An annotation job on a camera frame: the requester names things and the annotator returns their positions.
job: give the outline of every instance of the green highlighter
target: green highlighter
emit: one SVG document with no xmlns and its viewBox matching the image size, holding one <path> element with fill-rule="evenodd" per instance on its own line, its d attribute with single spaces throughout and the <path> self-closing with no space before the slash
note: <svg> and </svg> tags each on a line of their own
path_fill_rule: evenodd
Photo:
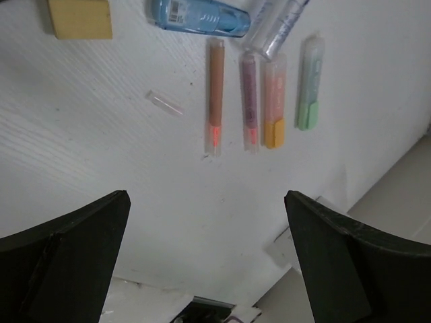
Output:
<svg viewBox="0 0 431 323">
<path fill-rule="evenodd" d="M 306 41 L 297 124 L 298 128 L 303 131 L 311 130 L 317 126 L 319 85 L 324 54 L 325 40 L 323 38 L 313 37 Z"/>
</svg>

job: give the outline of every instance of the pink highlighter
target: pink highlighter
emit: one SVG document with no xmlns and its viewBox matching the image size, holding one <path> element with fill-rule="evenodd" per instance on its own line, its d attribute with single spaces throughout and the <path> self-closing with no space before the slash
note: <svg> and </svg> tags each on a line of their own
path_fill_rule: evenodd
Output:
<svg viewBox="0 0 431 323">
<path fill-rule="evenodd" d="M 242 86 L 244 89 L 244 114 L 246 150 L 259 152 L 259 126 L 257 122 L 257 81 L 255 57 L 246 53 L 242 57 Z"/>
<path fill-rule="evenodd" d="M 285 54 L 278 54 L 265 65 L 265 145 L 268 149 L 284 145 L 287 62 Z"/>
</svg>

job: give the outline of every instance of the blue bottle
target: blue bottle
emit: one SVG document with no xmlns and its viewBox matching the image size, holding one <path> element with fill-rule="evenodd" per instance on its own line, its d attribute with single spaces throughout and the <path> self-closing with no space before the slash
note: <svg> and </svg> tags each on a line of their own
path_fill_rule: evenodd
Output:
<svg viewBox="0 0 431 323">
<path fill-rule="evenodd" d="M 243 37 L 250 28 L 247 12 L 214 0 L 152 0 L 156 25 L 177 32 Z"/>
</svg>

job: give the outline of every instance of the brown pen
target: brown pen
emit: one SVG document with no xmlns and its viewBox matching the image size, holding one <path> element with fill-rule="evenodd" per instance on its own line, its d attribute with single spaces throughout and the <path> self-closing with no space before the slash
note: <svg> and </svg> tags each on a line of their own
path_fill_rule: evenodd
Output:
<svg viewBox="0 0 431 323">
<path fill-rule="evenodd" d="M 224 81 L 224 40 L 211 39 L 209 58 L 209 135 L 207 152 L 222 154 L 222 107 Z"/>
</svg>

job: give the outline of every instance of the purple pen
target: purple pen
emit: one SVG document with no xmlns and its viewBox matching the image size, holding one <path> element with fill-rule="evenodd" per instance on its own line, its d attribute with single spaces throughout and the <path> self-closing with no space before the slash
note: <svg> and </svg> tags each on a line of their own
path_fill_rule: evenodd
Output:
<svg viewBox="0 0 431 323">
<path fill-rule="evenodd" d="M 259 126 L 257 122 L 256 61 L 252 54 L 242 58 L 242 87 L 244 89 L 244 111 L 246 125 L 246 148 L 251 153 L 259 151 Z"/>
</svg>

